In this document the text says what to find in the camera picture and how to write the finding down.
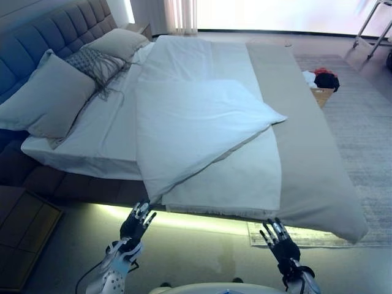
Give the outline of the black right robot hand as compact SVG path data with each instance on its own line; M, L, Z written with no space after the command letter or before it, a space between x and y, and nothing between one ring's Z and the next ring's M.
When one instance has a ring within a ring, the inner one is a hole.
M277 260L277 266L281 274L285 275L292 271L293 262L300 260L299 247L291 239L288 231L279 218L267 219L262 223L260 230L262 238Z

